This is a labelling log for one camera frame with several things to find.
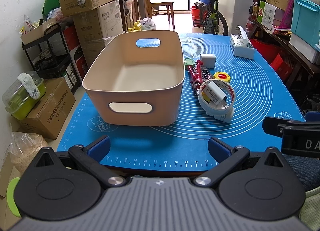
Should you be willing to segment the floor cardboard box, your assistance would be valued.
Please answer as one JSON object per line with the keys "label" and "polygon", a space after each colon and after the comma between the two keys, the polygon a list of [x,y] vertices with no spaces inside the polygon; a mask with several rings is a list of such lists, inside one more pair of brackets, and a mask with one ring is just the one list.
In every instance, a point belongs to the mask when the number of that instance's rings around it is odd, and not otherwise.
{"label": "floor cardboard box", "polygon": [[57,139],[74,103],[75,97],[65,78],[44,81],[46,92],[29,114],[18,123],[27,133]]}

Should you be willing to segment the red bucket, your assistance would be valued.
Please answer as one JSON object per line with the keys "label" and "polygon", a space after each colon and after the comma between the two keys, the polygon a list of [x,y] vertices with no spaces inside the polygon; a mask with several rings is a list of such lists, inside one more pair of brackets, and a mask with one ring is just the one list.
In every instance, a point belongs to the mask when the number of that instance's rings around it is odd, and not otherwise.
{"label": "red bucket", "polygon": [[200,9],[195,6],[191,7],[191,16],[193,19],[193,26],[200,28],[204,26],[204,21],[208,14],[208,9],[206,5],[203,5]]}

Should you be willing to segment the green white product box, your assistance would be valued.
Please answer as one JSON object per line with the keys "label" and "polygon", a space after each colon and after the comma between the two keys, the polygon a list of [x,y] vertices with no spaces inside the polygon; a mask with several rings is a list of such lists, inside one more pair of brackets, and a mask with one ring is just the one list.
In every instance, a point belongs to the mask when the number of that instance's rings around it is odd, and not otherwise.
{"label": "green white product box", "polygon": [[257,21],[268,30],[272,30],[275,13],[275,6],[264,1],[260,1]]}

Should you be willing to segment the white rolled cloth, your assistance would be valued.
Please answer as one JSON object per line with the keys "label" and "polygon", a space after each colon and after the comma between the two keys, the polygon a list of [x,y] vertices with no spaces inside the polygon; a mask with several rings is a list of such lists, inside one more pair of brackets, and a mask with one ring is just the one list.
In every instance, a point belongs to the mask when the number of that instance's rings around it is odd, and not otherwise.
{"label": "white rolled cloth", "polygon": [[38,100],[40,98],[40,90],[38,89],[30,74],[21,73],[17,77],[17,79],[23,85],[32,99]]}

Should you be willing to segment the bag of grain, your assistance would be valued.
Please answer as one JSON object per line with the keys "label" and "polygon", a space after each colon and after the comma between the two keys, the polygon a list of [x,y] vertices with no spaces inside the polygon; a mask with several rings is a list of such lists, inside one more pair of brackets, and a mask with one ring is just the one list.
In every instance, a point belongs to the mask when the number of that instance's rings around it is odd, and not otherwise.
{"label": "bag of grain", "polygon": [[10,160],[20,174],[23,174],[41,148],[48,146],[42,135],[36,133],[12,132],[9,153]]}

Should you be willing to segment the yellow toy key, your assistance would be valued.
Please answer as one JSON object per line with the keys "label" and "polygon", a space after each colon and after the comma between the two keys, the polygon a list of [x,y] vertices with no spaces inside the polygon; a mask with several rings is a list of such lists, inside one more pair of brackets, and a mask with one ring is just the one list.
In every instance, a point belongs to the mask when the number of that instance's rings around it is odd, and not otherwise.
{"label": "yellow toy key", "polygon": [[231,76],[229,74],[227,74],[226,72],[216,72],[213,75],[213,79],[219,79],[219,80],[222,80],[224,82],[230,83]]}

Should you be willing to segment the teal plastic crate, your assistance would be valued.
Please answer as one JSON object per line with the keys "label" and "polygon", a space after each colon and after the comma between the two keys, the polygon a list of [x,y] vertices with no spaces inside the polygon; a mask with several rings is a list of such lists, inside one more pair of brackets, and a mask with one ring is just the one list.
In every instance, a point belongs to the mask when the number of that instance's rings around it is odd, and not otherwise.
{"label": "teal plastic crate", "polygon": [[319,5],[309,0],[294,0],[291,32],[312,48],[319,44]]}

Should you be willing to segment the green clear lid container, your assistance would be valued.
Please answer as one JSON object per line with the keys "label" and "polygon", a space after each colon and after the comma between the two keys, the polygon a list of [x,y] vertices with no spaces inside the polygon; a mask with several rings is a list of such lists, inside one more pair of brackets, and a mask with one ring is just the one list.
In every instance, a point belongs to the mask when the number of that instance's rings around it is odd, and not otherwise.
{"label": "green clear lid container", "polygon": [[29,71],[26,74],[31,76],[37,90],[30,91],[30,95],[17,79],[2,95],[5,110],[17,120],[23,120],[46,93],[44,79],[37,72]]}

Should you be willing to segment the white tape roll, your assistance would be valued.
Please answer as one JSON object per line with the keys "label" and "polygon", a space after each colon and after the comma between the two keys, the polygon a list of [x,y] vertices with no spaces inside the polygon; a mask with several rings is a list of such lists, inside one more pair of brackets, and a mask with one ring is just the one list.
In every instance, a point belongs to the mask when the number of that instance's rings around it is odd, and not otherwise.
{"label": "white tape roll", "polygon": [[219,79],[210,79],[199,88],[198,101],[206,114],[215,119],[228,122],[235,108],[235,91],[231,85]]}

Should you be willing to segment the white power adapter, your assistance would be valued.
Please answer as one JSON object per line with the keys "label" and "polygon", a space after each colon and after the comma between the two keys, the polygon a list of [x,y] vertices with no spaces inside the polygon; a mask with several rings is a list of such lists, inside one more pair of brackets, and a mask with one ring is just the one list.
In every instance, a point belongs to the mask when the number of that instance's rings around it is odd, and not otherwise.
{"label": "white power adapter", "polygon": [[227,104],[225,92],[215,82],[209,82],[202,91],[215,105],[225,106]]}

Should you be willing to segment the yellow oil jug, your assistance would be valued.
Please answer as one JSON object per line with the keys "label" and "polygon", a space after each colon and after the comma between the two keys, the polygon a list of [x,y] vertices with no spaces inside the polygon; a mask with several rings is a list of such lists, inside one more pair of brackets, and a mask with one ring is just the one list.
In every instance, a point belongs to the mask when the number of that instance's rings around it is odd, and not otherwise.
{"label": "yellow oil jug", "polygon": [[138,20],[134,23],[133,27],[128,28],[129,32],[135,32],[135,31],[141,31],[142,29],[142,24],[141,22]]}

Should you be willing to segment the green round tin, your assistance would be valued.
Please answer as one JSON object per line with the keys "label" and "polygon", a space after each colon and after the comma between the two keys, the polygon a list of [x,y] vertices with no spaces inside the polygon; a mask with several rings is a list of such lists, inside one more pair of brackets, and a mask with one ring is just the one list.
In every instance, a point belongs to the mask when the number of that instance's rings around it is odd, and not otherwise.
{"label": "green round tin", "polygon": [[195,60],[191,58],[184,58],[184,69],[188,71],[189,68],[195,67],[195,63],[196,63]]}

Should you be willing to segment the white chest freezer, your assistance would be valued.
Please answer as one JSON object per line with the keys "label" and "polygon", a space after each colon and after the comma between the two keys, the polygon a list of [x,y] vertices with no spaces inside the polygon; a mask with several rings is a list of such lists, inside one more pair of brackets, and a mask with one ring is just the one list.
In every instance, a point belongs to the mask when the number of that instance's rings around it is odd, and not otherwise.
{"label": "white chest freezer", "polygon": [[238,26],[245,29],[252,4],[253,0],[219,0],[218,9],[226,19],[229,36],[240,34]]}

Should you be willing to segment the stacked large cardboard boxes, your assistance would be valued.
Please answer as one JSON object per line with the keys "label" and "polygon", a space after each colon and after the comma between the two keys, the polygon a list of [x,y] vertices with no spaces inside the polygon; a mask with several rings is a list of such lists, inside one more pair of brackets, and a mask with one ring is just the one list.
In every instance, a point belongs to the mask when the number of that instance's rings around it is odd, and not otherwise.
{"label": "stacked large cardboard boxes", "polygon": [[76,14],[73,16],[73,22],[89,67],[105,46],[124,31],[118,0]]}

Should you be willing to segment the white plastic bag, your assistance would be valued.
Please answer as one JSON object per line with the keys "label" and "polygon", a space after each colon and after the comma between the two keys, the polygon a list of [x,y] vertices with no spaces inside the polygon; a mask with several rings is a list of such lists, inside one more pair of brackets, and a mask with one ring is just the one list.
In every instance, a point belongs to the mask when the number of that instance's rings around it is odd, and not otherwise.
{"label": "white plastic bag", "polygon": [[140,21],[141,30],[156,30],[156,24],[153,19],[146,17]]}

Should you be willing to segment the green black bicycle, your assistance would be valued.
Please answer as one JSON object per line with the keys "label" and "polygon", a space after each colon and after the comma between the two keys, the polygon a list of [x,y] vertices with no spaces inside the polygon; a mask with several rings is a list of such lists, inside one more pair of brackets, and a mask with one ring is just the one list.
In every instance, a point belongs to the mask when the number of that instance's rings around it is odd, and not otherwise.
{"label": "green black bicycle", "polygon": [[200,7],[200,19],[193,22],[197,27],[203,27],[205,34],[227,36],[228,24],[218,9],[219,0],[208,0],[208,3],[197,2]]}

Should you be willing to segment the wooden chair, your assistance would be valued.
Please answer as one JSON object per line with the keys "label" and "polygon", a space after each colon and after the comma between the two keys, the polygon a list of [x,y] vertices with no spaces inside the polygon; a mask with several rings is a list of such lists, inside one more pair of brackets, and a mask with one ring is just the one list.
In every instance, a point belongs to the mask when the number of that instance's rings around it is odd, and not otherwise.
{"label": "wooden chair", "polygon": [[153,18],[153,16],[166,15],[168,17],[168,23],[175,29],[173,2],[152,3],[151,0],[144,0],[144,7],[146,17]]}

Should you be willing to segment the black metal shelf rack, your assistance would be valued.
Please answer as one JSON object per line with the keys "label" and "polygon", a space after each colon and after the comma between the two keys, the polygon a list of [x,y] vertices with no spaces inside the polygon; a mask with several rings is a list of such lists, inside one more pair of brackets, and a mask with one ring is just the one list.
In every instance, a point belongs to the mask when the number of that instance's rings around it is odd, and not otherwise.
{"label": "black metal shelf rack", "polygon": [[80,86],[80,79],[59,24],[50,25],[39,39],[22,43],[22,49],[40,78],[65,78],[71,92],[75,93]]}

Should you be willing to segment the red ultraman figure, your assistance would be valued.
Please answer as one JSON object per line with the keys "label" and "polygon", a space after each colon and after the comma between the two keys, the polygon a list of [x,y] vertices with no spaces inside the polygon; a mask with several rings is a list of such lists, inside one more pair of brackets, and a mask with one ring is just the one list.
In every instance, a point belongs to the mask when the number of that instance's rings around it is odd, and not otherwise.
{"label": "red ultraman figure", "polygon": [[203,65],[203,62],[201,60],[197,60],[195,63],[195,66],[188,66],[189,73],[190,73],[190,83],[194,90],[194,92],[199,95],[200,87],[204,82],[204,79],[202,77],[202,70],[201,66]]}

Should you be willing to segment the black remote control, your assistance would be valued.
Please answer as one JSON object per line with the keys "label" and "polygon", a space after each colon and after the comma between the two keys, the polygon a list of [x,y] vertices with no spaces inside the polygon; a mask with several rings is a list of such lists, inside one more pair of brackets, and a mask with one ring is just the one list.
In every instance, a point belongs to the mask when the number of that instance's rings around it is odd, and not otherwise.
{"label": "black remote control", "polygon": [[202,77],[203,81],[207,81],[207,80],[211,79],[212,76],[213,75],[211,74],[210,70],[207,67],[201,66],[201,77]]}

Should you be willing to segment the white cube adapter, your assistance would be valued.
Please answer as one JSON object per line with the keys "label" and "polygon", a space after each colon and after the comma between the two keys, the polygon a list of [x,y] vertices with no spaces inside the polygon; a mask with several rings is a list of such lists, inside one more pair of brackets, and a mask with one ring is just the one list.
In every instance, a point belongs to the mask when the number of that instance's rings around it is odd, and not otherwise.
{"label": "white cube adapter", "polygon": [[203,65],[207,68],[215,68],[216,64],[216,56],[215,54],[200,54],[200,60],[202,61]]}

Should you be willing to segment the white tissue pack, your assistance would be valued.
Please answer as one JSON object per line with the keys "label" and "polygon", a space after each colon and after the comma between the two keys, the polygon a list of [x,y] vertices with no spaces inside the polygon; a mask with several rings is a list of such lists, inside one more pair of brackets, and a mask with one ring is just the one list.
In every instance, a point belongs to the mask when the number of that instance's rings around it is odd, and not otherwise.
{"label": "white tissue pack", "polygon": [[246,31],[242,26],[238,26],[240,35],[230,36],[230,45],[234,56],[246,59],[254,59],[255,48],[252,46]]}

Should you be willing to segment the beige plastic storage bin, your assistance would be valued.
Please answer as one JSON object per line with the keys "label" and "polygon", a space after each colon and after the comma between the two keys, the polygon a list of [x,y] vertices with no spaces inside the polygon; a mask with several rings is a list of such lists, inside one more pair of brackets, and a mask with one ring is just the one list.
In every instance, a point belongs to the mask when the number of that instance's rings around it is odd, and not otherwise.
{"label": "beige plastic storage bin", "polygon": [[166,126],[178,117],[184,76],[178,33],[147,30],[117,35],[82,86],[109,124]]}

